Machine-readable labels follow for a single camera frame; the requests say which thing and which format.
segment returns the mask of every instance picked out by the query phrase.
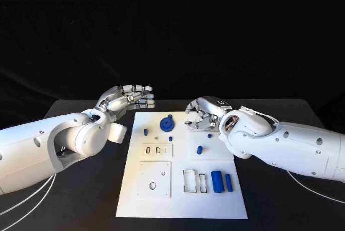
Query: robotic hand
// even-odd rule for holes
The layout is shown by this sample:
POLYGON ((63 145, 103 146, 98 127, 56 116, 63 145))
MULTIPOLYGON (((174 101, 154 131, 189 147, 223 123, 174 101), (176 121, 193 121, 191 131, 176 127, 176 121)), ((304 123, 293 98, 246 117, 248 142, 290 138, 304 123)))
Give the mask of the robotic hand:
POLYGON ((125 111, 153 108, 151 87, 114 86, 95 107, 0 131, 0 195, 33 185, 95 155, 106 140, 122 142, 112 123, 125 111))
POLYGON ((219 140, 239 158, 256 156, 268 165, 297 174, 345 182, 345 136, 324 129, 278 122, 246 107, 232 110, 219 98, 193 100, 200 122, 186 121, 196 129, 219 127, 219 140))

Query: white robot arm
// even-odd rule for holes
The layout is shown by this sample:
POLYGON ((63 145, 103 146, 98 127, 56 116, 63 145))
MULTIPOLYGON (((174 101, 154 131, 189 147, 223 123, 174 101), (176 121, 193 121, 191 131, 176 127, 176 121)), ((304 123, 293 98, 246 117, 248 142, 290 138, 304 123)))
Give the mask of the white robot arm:
POLYGON ((193 100, 200 122, 191 128, 210 131, 219 127, 219 139, 239 158, 256 156, 268 165, 297 174, 345 182, 345 136, 324 129, 278 122, 272 117, 210 96, 193 100))
POLYGON ((95 107, 0 131, 0 195, 33 185, 95 155, 106 140, 122 142, 125 127, 112 123, 125 110, 153 108, 151 87, 114 86, 95 107))

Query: blue component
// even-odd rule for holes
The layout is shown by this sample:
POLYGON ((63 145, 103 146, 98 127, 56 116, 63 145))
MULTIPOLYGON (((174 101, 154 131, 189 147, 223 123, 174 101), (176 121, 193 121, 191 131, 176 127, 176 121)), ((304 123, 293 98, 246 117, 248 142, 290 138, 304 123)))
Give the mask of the blue component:
POLYGON ((203 149, 202 146, 199 146, 199 147, 197 147, 197 151, 196 151, 197 155, 202 154, 202 149, 203 149))
POLYGON ((213 183, 213 192, 222 193, 225 191, 225 188, 222 183, 220 172, 217 170, 212 171, 210 176, 212 176, 212 183, 213 183))
POLYGON ((232 191, 232 184, 230 184, 230 178, 229 178, 229 174, 225 174, 225 180, 226 180, 226 187, 228 187, 228 191, 232 191))
POLYGON ((171 131, 174 128, 174 122, 173 122, 173 117, 168 114, 166 118, 161 119, 160 121, 160 130, 164 132, 171 131))

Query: table surface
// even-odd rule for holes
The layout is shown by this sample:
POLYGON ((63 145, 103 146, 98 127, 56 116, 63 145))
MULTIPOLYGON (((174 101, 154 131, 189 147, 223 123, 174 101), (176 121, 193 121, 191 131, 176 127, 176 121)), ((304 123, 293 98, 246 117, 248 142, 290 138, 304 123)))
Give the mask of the table surface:
MULTIPOLYGON (((233 109, 246 106, 278 121, 323 128, 304 100, 225 100, 233 109)), ((190 100, 157 100, 150 111, 183 111, 190 100)), ((90 100, 57 100, 44 118, 92 108, 90 100)), ((122 144, 106 142, 102 151, 57 173, 49 195, 30 215, 8 230, 319 230, 342 227, 345 205, 307 191, 287 172, 258 158, 235 158, 248 220, 115 218, 134 112, 118 124, 127 127, 122 144)), ((294 174, 321 194, 345 201, 345 184, 294 174)), ((21 201, 43 182, 0 196, 0 211, 21 201)), ((0 217, 0 230, 33 208, 44 191, 0 217)))

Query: black backdrop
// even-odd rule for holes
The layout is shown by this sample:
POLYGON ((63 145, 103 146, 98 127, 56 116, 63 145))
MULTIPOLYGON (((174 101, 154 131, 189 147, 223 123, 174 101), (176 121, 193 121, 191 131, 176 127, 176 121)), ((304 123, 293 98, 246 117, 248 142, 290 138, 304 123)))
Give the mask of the black backdrop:
POLYGON ((340 0, 0 0, 1 128, 56 99, 301 98, 342 130, 340 0))

